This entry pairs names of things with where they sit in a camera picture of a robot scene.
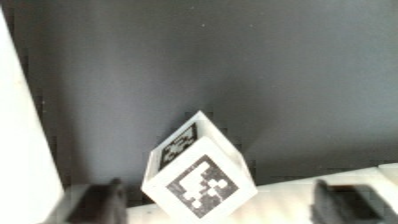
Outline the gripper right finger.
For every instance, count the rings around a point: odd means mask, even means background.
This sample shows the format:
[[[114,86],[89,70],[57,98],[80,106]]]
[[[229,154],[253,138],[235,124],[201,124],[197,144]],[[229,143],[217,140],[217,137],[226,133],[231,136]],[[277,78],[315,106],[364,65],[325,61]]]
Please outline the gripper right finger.
[[[313,194],[313,224],[391,224],[391,205],[370,185],[318,179]]]

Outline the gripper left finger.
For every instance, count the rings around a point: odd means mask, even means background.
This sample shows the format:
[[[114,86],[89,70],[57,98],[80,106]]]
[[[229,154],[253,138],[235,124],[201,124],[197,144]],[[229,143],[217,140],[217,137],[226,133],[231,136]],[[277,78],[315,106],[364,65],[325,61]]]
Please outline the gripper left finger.
[[[70,224],[126,224],[126,190],[117,178],[91,185],[66,218]]]

